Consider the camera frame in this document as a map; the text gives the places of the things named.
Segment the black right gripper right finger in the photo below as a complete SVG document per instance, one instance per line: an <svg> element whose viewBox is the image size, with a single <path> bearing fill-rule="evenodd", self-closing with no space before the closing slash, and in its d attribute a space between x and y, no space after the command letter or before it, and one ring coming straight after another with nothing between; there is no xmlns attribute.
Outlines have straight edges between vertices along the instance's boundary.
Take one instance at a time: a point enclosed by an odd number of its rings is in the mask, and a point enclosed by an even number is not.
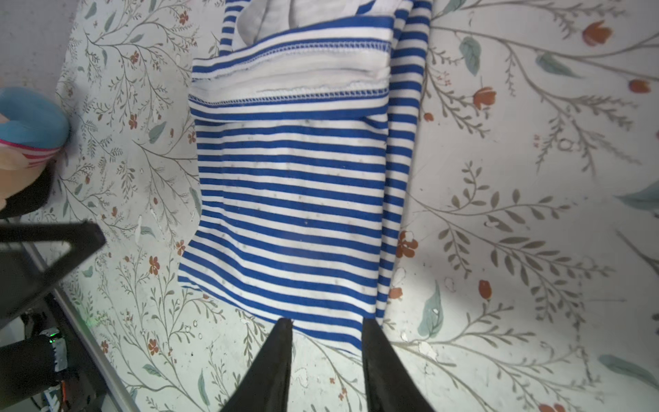
<svg viewBox="0 0 659 412"><path fill-rule="evenodd" d="M368 411L434 412L375 319L364 320L361 341Z"/></svg>

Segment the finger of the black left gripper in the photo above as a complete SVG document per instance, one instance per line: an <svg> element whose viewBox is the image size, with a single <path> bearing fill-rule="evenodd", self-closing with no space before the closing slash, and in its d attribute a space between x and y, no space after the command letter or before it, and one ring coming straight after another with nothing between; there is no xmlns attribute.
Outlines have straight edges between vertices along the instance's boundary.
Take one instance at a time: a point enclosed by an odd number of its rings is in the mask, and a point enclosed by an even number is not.
<svg viewBox="0 0 659 412"><path fill-rule="evenodd" d="M46 262L36 245L64 243L67 251ZM5 327L106 245L100 227L78 223L1 225L1 326Z"/></svg>

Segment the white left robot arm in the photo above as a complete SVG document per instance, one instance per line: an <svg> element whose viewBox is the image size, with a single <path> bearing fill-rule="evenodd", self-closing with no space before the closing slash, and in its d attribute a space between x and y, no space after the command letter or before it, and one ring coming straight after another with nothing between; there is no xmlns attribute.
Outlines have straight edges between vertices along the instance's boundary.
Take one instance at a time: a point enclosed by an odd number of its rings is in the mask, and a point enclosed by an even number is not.
<svg viewBox="0 0 659 412"><path fill-rule="evenodd" d="M109 389L56 287L105 245L89 221L1 226L1 326L22 321L25 336L1 348L1 407L55 387L57 411L100 411Z"/></svg>

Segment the blue white striped tank top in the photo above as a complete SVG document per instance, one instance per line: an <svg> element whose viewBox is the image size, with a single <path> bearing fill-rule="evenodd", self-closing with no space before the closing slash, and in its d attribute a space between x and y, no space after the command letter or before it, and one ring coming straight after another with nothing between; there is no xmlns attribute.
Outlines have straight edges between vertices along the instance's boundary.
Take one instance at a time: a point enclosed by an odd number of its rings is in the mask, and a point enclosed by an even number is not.
<svg viewBox="0 0 659 412"><path fill-rule="evenodd" d="M358 353L384 317L432 3L230 1L194 62L201 217L178 281Z"/></svg>

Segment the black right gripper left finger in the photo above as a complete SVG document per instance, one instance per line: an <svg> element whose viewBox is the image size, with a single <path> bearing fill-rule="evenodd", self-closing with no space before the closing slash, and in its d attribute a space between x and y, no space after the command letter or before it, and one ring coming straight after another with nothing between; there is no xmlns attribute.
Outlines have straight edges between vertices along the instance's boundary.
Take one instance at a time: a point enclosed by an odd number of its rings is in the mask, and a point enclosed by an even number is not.
<svg viewBox="0 0 659 412"><path fill-rule="evenodd" d="M288 410L293 322L279 319L221 412Z"/></svg>

